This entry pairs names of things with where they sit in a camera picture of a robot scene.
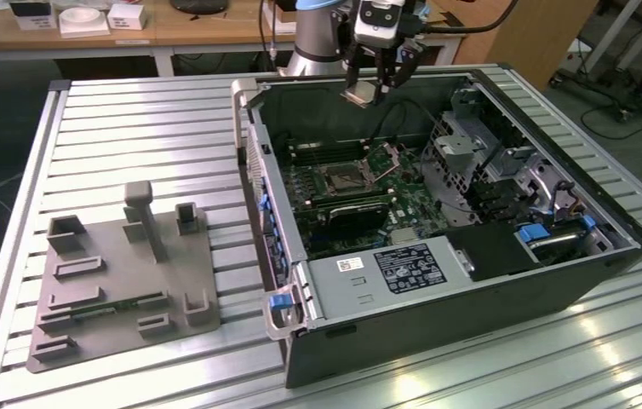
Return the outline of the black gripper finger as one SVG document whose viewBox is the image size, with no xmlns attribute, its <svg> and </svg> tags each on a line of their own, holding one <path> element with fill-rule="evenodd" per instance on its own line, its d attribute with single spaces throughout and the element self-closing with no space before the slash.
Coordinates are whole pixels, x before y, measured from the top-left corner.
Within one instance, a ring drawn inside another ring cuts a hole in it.
<svg viewBox="0 0 642 409">
<path fill-rule="evenodd" d="M 344 63 L 347 67 L 345 86 L 352 87 L 357 83 L 360 63 L 363 59 L 363 46 L 352 41 L 348 45 L 347 52 L 344 54 Z"/>
<path fill-rule="evenodd" d="M 411 79 L 422 59 L 422 44 L 403 41 L 399 47 L 379 49 L 375 54 L 377 81 L 372 104 L 377 105 L 391 89 L 397 89 Z"/>
</svg>

